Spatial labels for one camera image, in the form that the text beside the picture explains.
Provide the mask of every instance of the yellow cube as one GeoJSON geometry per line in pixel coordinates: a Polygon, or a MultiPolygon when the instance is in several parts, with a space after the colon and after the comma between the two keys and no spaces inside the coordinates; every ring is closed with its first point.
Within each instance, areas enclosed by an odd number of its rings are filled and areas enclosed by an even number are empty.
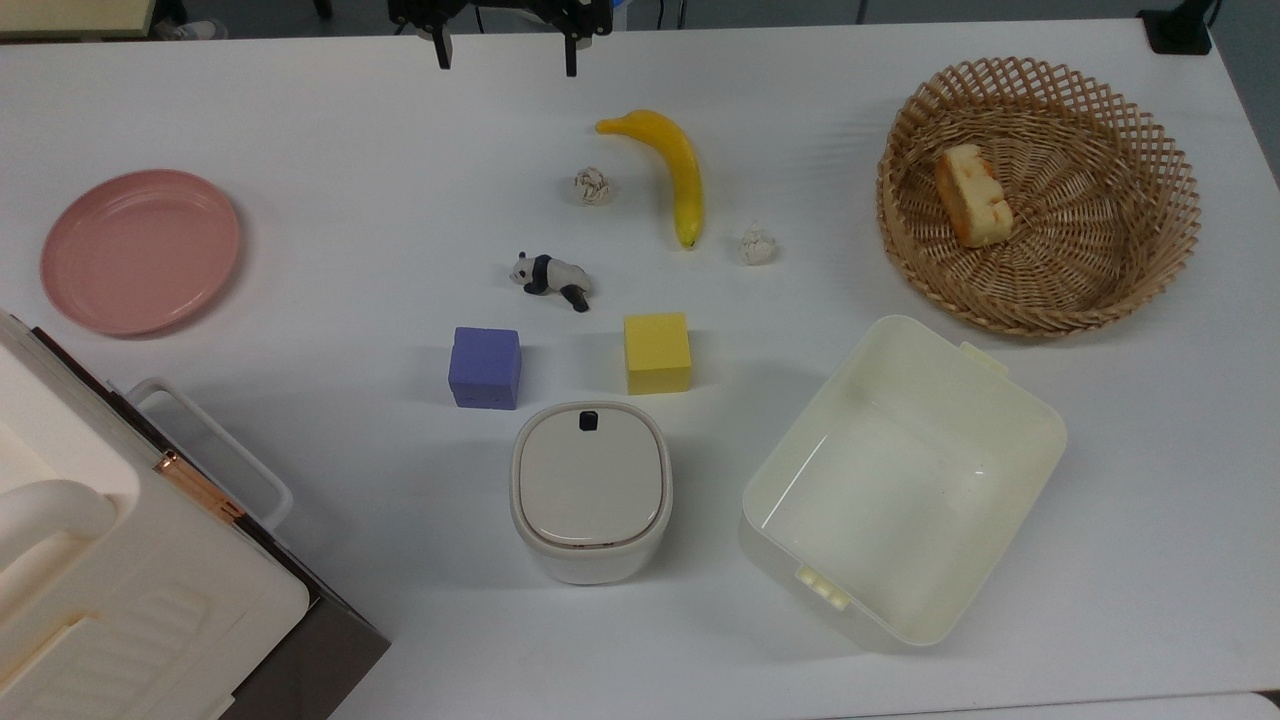
{"type": "Polygon", "coordinates": [[[622,319],[622,337],[628,395],[689,389],[694,363],[684,313],[627,315],[622,319]]]}

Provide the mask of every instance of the bread slice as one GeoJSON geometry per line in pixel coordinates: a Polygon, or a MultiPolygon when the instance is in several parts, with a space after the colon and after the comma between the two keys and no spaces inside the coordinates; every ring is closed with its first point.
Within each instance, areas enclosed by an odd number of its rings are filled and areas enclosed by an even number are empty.
{"type": "Polygon", "coordinates": [[[977,145],[957,145],[942,152],[934,177],[960,245],[986,247],[1009,240],[1014,211],[977,145]]]}

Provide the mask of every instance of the lidded container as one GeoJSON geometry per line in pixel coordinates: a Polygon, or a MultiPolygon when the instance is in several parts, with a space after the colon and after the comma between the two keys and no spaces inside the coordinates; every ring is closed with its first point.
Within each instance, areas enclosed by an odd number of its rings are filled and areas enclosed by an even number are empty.
{"type": "Polygon", "coordinates": [[[632,575],[658,548],[671,503],[667,443],[631,405],[556,405],[520,430],[511,518],[557,580],[588,585],[632,575]]]}

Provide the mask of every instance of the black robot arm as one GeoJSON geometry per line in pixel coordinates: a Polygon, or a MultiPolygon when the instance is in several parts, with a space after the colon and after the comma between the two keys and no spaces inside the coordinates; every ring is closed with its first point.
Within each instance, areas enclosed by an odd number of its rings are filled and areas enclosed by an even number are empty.
{"type": "Polygon", "coordinates": [[[564,36],[564,74],[577,76],[577,49],[586,47],[591,36],[613,32],[611,0],[387,0],[393,23],[412,24],[417,33],[435,45],[440,67],[453,64],[453,44],[448,22],[467,5],[529,10],[564,36]]]}

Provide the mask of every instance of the copper trim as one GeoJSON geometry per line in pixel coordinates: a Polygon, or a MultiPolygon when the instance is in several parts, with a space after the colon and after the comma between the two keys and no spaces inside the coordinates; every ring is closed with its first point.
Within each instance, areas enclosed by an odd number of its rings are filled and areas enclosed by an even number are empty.
{"type": "Polygon", "coordinates": [[[152,470],[223,524],[230,525],[244,515],[244,510],[227,497],[221,488],[172,450],[164,452],[152,470]]]}

